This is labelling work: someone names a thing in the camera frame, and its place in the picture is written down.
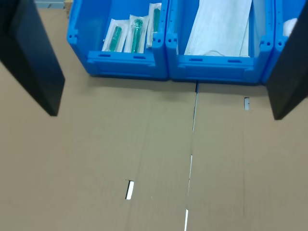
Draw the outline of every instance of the black panel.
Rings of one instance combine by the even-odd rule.
[[[33,0],[0,0],[0,60],[49,115],[58,114],[65,78]]]
[[[308,3],[268,81],[275,119],[283,119],[308,95]]]

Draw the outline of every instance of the plastic wrapper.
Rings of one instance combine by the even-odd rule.
[[[122,52],[128,27],[129,20],[111,19],[102,51]]]
[[[161,3],[150,3],[149,8],[149,25],[148,25],[148,34],[146,40],[146,48],[152,47],[153,35],[158,33],[159,23],[160,23],[160,12],[162,9]]]
[[[129,29],[125,43],[124,52],[143,53],[145,44],[145,35],[148,28],[149,16],[129,17]]]

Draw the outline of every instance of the cardboard box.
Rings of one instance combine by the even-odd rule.
[[[306,230],[307,100],[274,121],[264,87],[89,77],[40,13],[66,83],[52,118],[0,67],[0,230]]]

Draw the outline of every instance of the green syringe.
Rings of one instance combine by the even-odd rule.
[[[133,43],[131,46],[131,52],[132,53],[138,53],[140,38],[141,38],[141,32],[142,32],[142,24],[143,21],[141,19],[136,19],[133,24]]]
[[[111,38],[109,51],[116,51],[117,46],[118,46],[119,41],[120,41],[121,33],[122,33],[122,28],[119,27],[119,26],[116,26],[114,34],[112,35],[112,38]]]
[[[153,13],[153,33],[158,32],[160,9],[156,8]]]

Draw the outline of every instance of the blue plastic bin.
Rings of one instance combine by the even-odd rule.
[[[250,58],[183,55],[198,7],[199,0],[170,0],[166,34],[170,77],[176,81],[260,83],[273,49],[274,1],[252,2],[249,15]]]
[[[144,54],[105,52],[103,40],[111,19],[146,16],[150,3],[162,3],[159,31]],[[167,80],[166,20],[169,0],[74,0],[67,41],[91,75]]]
[[[275,1],[275,45],[269,58],[266,69],[262,76],[262,83],[266,84],[276,62],[284,49],[288,37],[283,36],[283,24],[292,19],[298,18],[306,0],[276,0]]]

